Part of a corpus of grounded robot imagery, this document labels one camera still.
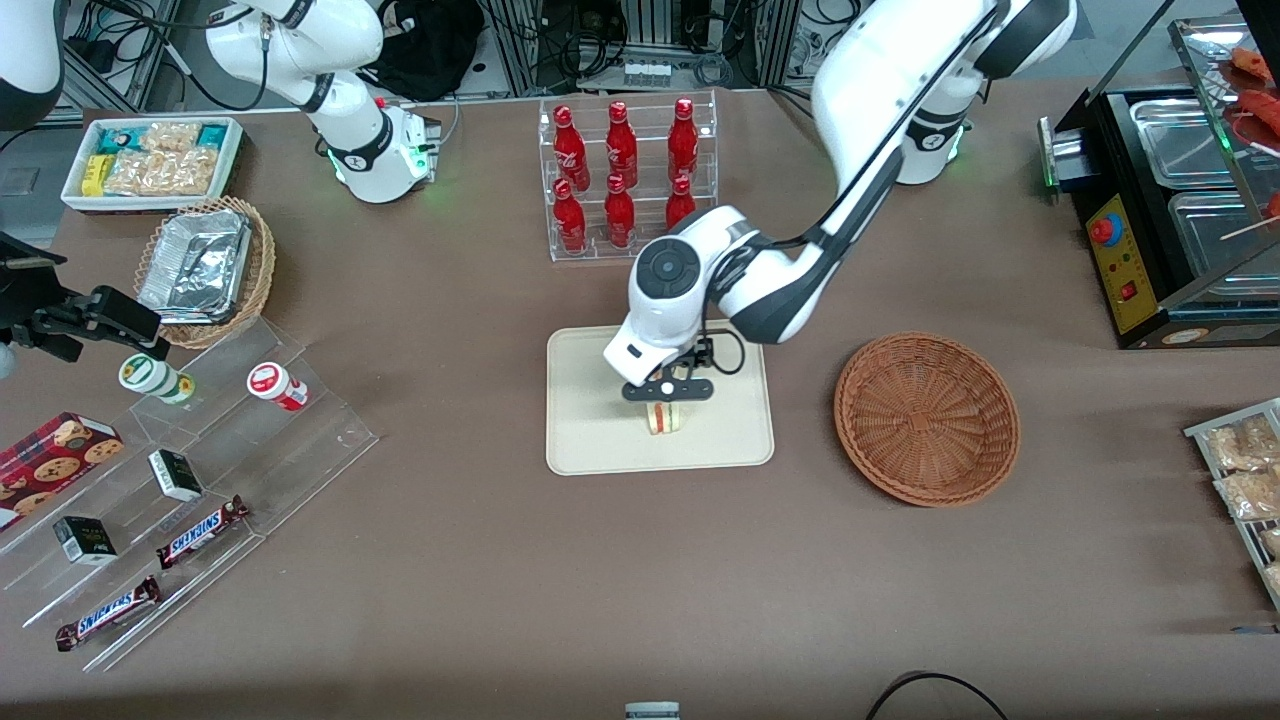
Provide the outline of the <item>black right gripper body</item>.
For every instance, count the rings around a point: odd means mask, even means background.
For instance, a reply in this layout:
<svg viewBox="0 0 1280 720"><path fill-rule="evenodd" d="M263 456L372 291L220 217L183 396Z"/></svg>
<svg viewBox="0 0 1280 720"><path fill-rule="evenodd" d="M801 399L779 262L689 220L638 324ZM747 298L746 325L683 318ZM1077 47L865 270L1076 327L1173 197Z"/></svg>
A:
<svg viewBox="0 0 1280 720"><path fill-rule="evenodd" d="M13 345L18 328L52 319L52 334L99 340L86 313L99 301L99 288L79 293L61 286L52 268L1 270L1 342Z"/></svg>

